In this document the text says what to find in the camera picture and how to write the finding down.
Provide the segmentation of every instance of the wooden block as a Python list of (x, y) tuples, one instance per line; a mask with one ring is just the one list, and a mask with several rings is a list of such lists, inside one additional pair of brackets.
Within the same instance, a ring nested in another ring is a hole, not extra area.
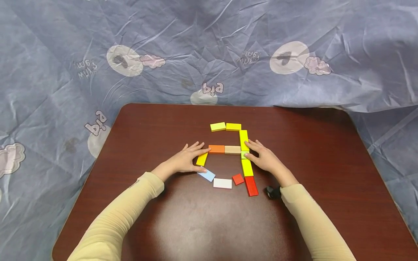
[(249, 151), (241, 151), (241, 159), (245, 160), (246, 157), (244, 156), (245, 153), (249, 153)]
[(255, 184), (255, 180), (254, 177), (244, 177), (245, 179), (245, 186), (247, 187), (247, 191), (248, 191), (248, 196), (252, 197), (252, 196), (257, 196), (258, 195), (258, 189), (257, 186)]
[(224, 145), (209, 145), (209, 148), (211, 148), (209, 153), (225, 154), (225, 146)]
[(240, 123), (227, 123), (227, 131), (239, 132), (241, 130)]
[(214, 123), (210, 125), (210, 130), (211, 132), (218, 132), (220, 130), (226, 130), (227, 126), (225, 125), (225, 122), (219, 122), (219, 123)]
[(205, 154), (200, 155), (199, 157), (197, 157), (197, 161), (196, 161), (196, 165), (199, 166), (204, 166), (205, 162), (206, 162), (206, 158), (208, 157), (208, 153), (206, 152)]
[(225, 146), (225, 154), (241, 154), (240, 146)]
[(250, 160), (248, 159), (241, 160), (241, 165), (242, 165), (242, 173), (244, 174), (244, 177), (254, 176), (254, 173), (252, 172)]
[(227, 179), (213, 179), (214, 188), (227, 188), (232, 189), (232, 180)]
[(248, 133), (246, 130), (240, 130), (241, 151), (249, 151), (250, 149), (245, 145), (244, 141), (248, 142)]
[(244, 179), (242, 178), (241, 173), (236, 174), (235, 176), (232, 176), (232, 179), (234, 180), (235, 186), (238, 186), (241, 183), (244, 183)]
[(209, 182), (212, 182), (212, 180), (215, 178), (215, 174), (213, 174), (210, 170), (206, 169), (207, 172), (198, 172), (197, 174), (201, 175), (205, 179), (207, 179)]

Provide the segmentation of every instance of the green block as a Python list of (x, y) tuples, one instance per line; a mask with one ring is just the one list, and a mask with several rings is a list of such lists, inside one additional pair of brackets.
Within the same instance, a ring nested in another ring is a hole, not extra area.
[(244, 160), (246, 157), (244, 156), (245, 153), (249, 153), (249, 151), (241, 151), (241, 159)]

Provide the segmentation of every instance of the wrinkled fabric backdrop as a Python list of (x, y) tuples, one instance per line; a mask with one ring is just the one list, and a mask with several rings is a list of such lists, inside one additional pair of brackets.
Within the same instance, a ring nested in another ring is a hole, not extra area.
[(50, 260), (132, 102), (348, 111), (418, 239), (417, 20), (416, 0), (0, 0), (1, 259)]

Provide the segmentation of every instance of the long sleeve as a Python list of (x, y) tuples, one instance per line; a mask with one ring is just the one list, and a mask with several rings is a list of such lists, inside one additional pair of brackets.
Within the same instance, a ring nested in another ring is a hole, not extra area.
[(301, 184), (281, 188), (280, 191), (314, 261), (355, 260), (331, 220)]
[(163, 190), (164, 183), (145, 172), (95, 218), (68, 260), (120, 260), (127, 231)]

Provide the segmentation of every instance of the pink cloud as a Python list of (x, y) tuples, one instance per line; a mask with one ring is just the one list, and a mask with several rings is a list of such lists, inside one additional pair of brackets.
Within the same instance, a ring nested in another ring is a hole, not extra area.
[(155, 55), (149, 55), (149, 54), (141, 56), (139, 59), (141, 60), (144, 66), (148, 66), (151, 69), (161, 67), (166, 63), (166, 61), (163, 58), (159, 56), (155, 56)]
[(25, 147), (20, 143), (9, 144), (0, 150), (0, 177), (17, 171), (24, 159)]
[(329, 64), (322, 61), (319, 57), (308, 57), (306, 59), (305, 68), (309, 70), (310, 74), (328, 75), (331, 73)]

